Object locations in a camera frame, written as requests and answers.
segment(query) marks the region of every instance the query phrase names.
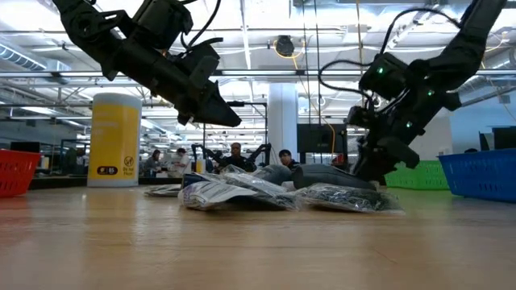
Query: blue basket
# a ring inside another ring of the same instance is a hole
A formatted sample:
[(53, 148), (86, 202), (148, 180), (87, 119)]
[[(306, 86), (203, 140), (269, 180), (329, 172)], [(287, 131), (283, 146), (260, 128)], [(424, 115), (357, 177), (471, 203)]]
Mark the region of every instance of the blue basket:
[(451, 193), (516, 202), (516, 149), (439, 156)]

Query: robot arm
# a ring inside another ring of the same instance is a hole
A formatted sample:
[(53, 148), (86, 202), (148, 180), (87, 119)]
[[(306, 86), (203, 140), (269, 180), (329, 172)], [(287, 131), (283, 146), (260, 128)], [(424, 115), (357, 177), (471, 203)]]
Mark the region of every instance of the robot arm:
[(176, 38), (193, 26), (181, 2), (144, 0), (133, 18), (124, 10), (99, 12), (92, 6), (94, 0), (53, 2), (70, 39), (101, 65), (108, 80), (124, 73), (152, 95), (172, 102), (183, 125), (191, 118), (222, 126), (240, 124), (217, 83), (209, 79), (220, 59), (210, 43), (222, 39), (207, 40), (177, 56), (167, 53)]
[(224, 159), (220, 158), (220, 155), (213, 153), (212, 150), (210, 150), (208, 148), (204, 148), (204, 146), (202, 146), (201, 144), (192, 144), (193, 161), (194, 162), (197, 162), (197, 150), (196, 150), (197, 148), (201, 148), (202, 152), (204, 152), (211, 159), (215, 160), (219, 166), (221, 166), (221, 167), (227, 166), (227, 162)]
[(352, 125), (369, 132), (359, 144), (359, 159), (352, 173), (363, 180), (379, 180), (400, 161), (409, 168), (419, 163), (409, 144), (425, 133), (425, 126), (444, 107), (458, 109), (456, 89), (475, 75), (484, 57), (489, 32), (506, 0), (474, 0), (464, 13), (460, 31), (443, 52), (429, 60), (407, 65), (384, 53), (360, 79), (361, 90), (371, 90), (390, 103), (380, 111), (353, 107)]
[(256, 151), (254, 151), (249, 157), (248, 162), (254, 164), (256, 162), (256, 157), (261, 154), (261, 152), (265, 153), (265, 164), (270, 164), (270, 156), (271, 156), (271, 144), (261, 144)]

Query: black jacket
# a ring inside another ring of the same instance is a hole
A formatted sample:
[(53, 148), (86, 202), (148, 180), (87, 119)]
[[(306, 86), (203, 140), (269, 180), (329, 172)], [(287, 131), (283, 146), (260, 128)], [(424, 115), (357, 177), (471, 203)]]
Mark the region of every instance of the black jacket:
[(248, 160), (243, 156), (240, 156), (240, 158), (229, 156), (224, 157), (223, 160), (227, 162), (227, 165), (235, 165), (237, 168), (242, 168), (243, 170), (246, 170), (246, 162)]
[(297, 161), (296, 161), (296, 160), (294, 160), (294, 159), (290, 160), (289, 165), (287, 165), (287, 167), (288, 167), (290, 170), (295, 170), (298, 166), (299, 166), (299, 162), (297, 162)]

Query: green basket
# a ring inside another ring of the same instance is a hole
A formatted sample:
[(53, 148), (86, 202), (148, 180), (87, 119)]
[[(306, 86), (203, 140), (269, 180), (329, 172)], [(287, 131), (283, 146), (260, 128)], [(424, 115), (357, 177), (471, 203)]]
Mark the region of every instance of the green basket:
[(449, 189), (441, 163), (421, 161), (415, 169), (404, 164), (396, 165), (397, 171), (385, 176), (387, 186), (400, 189), (446, 190)]

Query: table surface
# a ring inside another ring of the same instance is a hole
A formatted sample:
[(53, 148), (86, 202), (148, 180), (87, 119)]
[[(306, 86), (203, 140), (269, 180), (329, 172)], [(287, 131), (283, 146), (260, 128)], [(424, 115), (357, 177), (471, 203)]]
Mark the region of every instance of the table surface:
[(516, 205), (393, 190), (404, 216), (204, 213), (143, 191), (0, 199), (0, 289), (514, 289)]

